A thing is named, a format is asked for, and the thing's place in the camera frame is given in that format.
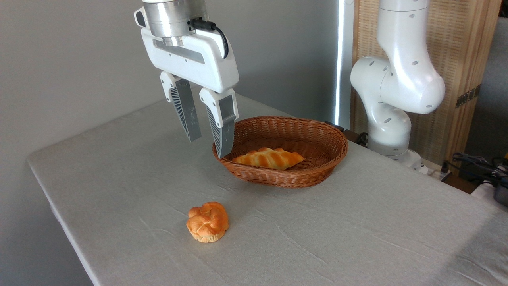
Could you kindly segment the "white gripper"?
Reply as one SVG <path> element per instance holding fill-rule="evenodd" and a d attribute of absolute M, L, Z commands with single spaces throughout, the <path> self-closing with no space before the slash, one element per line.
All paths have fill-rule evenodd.
<path fill-rule="evenodd" d="M 141 7 L 134 12 L 142 40 L 154 67 L 162 70 L 160 82 L 180 123 L 193 142 L 201 137 L 190 82 L 202 87 L 218 158 L 230 154 L 238 118 L 239 81 L 229 40 L 209 21 L 206 7 Z"/>

